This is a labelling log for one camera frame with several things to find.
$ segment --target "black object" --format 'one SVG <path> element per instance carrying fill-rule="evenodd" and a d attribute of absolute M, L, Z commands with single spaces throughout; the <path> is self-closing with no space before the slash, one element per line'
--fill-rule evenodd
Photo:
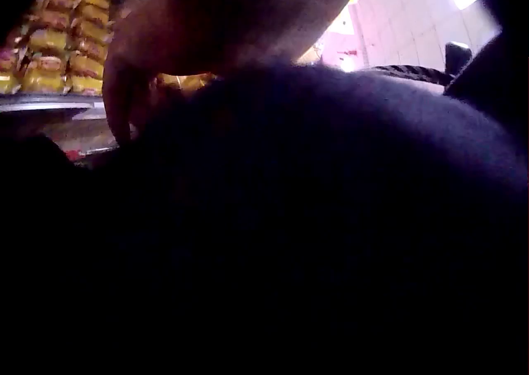
<path fill-rule="evenodd" d="M 445 72 L 457 75 L 472 58 L 472 50 L 465 43 L 448 42 L 445 46 Z"/>

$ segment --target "dark fabric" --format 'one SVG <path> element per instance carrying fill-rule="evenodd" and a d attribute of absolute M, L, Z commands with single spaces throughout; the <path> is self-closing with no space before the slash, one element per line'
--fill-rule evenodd
<path fill-rule="evenodd" d="M 8 300 L 18 337 L 527 365 L 527 151 L 456 100 L 367 73 L 242 71 L 103 169 L 54 172 L 70 191 L 41 187 L 61 202 L 25 225 L 62 222 L 19 230 L 39 249 L 6 264 L 19 295 L 39 292 Z"/>

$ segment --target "yellow snack package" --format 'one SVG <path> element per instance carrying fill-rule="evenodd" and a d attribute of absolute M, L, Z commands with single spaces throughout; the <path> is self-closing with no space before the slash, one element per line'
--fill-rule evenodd
<path fill-rule="evenodd" d="M 70 26 L 70 16 L 60 11 L 42 9 L 38 12 L 37 17 L 38 24 L 49 28 L 64 31 Z"/>
<path fill-rule="evenodd" d="M 103 45 L 108 45 L 114 35 L 111 31 L 100 28 L 93 22 L 79 18 L 74 19 L 71 26 L 74 28 L 77 36 L 93 39 Z"/>
<path fill-rule="evenodd" d="M 104 63 L 107 55 L 107 48 L 89 39 L 77 39 L 74 44 L 75 48 L 91 58 Z"/>
<path fill-rule="evenodd" d="M 103 26 L 108 25 L 108 10 L 89 4 L 81 5 L 78 10 L 86 20 L 98 22 Z"/>
<path fill-rule="evenodd" d="M 79 4 L 78 0 L 44 0 L 44 9 L 72 10 Z"/>
<path fill-rule="evenodd" d="M 59 72 L 28 69 L 22 79 L 22 90 L 31 93 L 64 93 L 66 77 Z"/>
<path fill-rule="evenodd" d="M 0 70 L 15 71 L 20 57 L 20 49 L 1 48 L 0 49 Z"/>
<path fill-rule="evenodd" d="M 12 72 L 0 72 L 0 94 L 15 94 L 20 83 Z"/>
<path fill-rule="evenodd" d="M 96 5 L 97 7 L 100 7 L 101 9 L 108 9 L 110 7 L 109 0 L 83 0 L 83 1 L 91 5 Z"/>
<path fill-rule="evenodd" d="M 38 29 L 30 35 L 29 47 L 34 51 L 53 50 L 64 52 L 68 41 L 68 35 L 51 29 Z"/>
<path fill-rule="evenodd" d="M 40 53 L 36 53 L 32 56 L 27 69 L 42 69 L 43 71 L 63 74 L 66 70 L 66 60 L 57 56 L 43 56 Z"/>
<path fill-rule="evenodd" d="M 71 90 L 83 95 L 102 95 L 102 81 L 89 76 L 71 76 Z"/>
<path fill-rule="evenodd" d="M 70 57 L 70 69 L 78 75 L 102 79 L 103 66 L 87 56 L 72 55 Z"/>

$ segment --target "finger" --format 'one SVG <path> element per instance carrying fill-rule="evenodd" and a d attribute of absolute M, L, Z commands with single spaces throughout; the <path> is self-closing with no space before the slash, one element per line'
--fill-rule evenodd
<path fill-rule="evenodd" d="M 130 93 L 134 83 L 131 75 L 134 73 L 136 71 L 119 58 L 106 60 L 102 96 L 108 127 L 120 145 L 130 141 Z"/>

